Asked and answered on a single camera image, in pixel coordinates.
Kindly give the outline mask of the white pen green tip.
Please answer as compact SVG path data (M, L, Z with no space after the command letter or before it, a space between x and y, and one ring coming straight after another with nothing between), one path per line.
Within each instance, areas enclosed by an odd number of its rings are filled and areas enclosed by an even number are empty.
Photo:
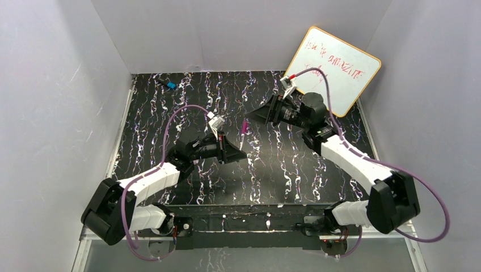
M240 141L239 141L239 149L240 149L240 150L243 149L244 137L245 137L245 133L242 133L242 134L240 135Z

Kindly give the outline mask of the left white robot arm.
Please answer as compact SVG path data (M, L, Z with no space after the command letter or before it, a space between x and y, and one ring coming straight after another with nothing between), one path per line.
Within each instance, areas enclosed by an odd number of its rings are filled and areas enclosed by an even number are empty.
M222 131L188 142L177 141L161 167L120 181L110 177L101 181L81 216L81 223L108 245L117 244L127 233L135 231L169 232L167 221L172 212L156 205L141 206L143 201L187 179L198 160L215 158L220 164L229 164L246 157Z

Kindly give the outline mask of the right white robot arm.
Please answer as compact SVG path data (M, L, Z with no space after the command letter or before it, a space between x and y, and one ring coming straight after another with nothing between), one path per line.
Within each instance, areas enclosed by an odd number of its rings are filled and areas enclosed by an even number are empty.
M302 129L308 148L335 163L368 193L368 200L340 201L324 210L326 227L373 226L387 234L420 214L411 176L373 163L357 148L345 143L330 125L327 107L318 93L308 93L299 105L290 98L273 95L264 105L246 114L251 121L278 125L281 122Z

